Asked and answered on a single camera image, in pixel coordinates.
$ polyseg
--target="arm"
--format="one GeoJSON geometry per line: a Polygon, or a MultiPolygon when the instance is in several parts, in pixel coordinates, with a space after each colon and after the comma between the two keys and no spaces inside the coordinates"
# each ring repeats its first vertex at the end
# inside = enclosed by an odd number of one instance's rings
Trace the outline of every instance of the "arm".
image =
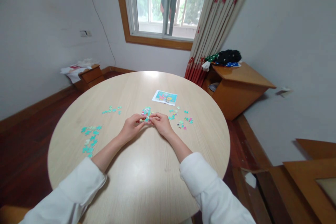
{"type": "Polygon", "coordinates": [[[168,117],[160,113],[150,117],[150,121],[174,149],[181,163],[180,176],[202,211],[203,223],[255,223],[250,212],[232,194],[203,156],[192,153],[176,135],[168,117]]]}
{"type": "Polygon", "coordinates": [[[85,158],[47,197],[30,210],[21,223],[78,223],[98,190],[104,185],[103,174],[121,147],[146,124],[146,116],[134,114],[125,121],[121,132],[92,159],[85,158]]]}

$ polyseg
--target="drawer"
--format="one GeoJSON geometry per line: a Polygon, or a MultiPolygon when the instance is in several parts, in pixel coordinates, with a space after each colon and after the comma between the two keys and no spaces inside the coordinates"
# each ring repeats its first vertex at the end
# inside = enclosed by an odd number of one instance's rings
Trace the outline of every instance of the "drawer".
{"type": "Polygon", "coordinates": [[[89,86],[89,88],[92,88],[93,86],[97,85],[100,82],[103,82],[105,80],[104,76],[100,76],[97,79],[91,81],[90,83],[88,83],[87,85],[89,86]]]}
{"type": "Polygon", "coordinates": [[[88,72],[83,73],[81,77],[86,83],[89,83],[102,75],[103,75],[102,71],[100,70],[99,67],[97,67],[88,72]]]}

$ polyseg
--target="window frame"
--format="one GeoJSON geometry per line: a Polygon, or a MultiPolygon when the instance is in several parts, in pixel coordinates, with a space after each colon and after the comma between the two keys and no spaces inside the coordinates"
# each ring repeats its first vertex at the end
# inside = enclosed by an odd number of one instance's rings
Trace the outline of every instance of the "window frame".
{"type": "MultiPolygon", "coordinates": [[[[156,47],[164,47],[164,48],[171,48],[171,49],[179,49],[179,50],[186,50],[191,51],[192,48],[192,41],[188,41],[186,38],[185,40],[181,40],[180,38],[174,39],[167,39],[167,37],[157,38],[151,37],[151,33],[147,33],[146,36],[140,36],[136,34],[132,34],[132,27],[130,27],[131,19],[128,16],[127,12],[127,2],[126,0],[118,0],[119,1],[119,8],[122,20],[122,26],[124,29],[125,41],[126,43],[133,43],[133,44],[143,44],[147,46],[156,46],[156,47]]],[[[130,7],[132,11],[137,11],[136,8],[130,7]]]]}

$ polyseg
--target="hand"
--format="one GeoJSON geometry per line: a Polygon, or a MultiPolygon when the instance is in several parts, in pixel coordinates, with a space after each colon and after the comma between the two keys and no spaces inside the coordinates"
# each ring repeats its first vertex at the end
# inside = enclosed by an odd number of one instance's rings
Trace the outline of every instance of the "hand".
{"type": "Polygon", "coordinates": [[[146,119],[145,115],[134,114],[131,117],[127,118],[125,124],[120,131],[118,138],[120,138],[123,143],[127,143],[139,133],[139,131],[144,127],[147,123],[145,121],[140,122],[140,119],[146,119]]]}
{"type": "Polygon", "coordinates": [[[161,113],[155,113],[155,114],[150,115],[149,119],[152,122],[152,124],[154,124],[158,132],[161,135],[163,135],[166,139],[168,136],[175,134],[175,132],[173,131],[170,125],[167,115],[164,115],[161,113]]]}

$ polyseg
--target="electrical outlet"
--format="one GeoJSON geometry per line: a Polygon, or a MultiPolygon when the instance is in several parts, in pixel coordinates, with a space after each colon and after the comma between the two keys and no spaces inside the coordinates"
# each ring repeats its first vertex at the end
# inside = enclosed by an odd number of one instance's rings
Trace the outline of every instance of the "electrical outlet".
{"type": "Polygon", "coordinates": [[[91,31],[89,31],[89,30],[82,30],[82,31],[79,31],[79,32],[80,32],[81,37],[91,37],[92,36],[91,31]]]}
{"type": "Polygon", "coordinates": [[[79,31],[81,37],[87,37],[86,31],[79,31]]]}

